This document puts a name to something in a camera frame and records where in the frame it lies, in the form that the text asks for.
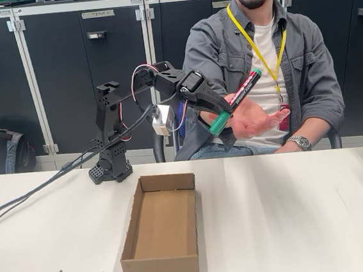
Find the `person's right hand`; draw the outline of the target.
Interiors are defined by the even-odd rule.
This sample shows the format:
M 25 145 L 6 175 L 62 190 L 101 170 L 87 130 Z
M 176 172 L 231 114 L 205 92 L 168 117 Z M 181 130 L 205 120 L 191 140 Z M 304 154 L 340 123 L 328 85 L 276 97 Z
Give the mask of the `person's right hand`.
M 255 102 L 246 98 L 234 110 L 226 127 L 232 129 L 236 139 L 248 139 L 276 127 L 290 112 L 289 109 L 282 109 L 269 115 Z

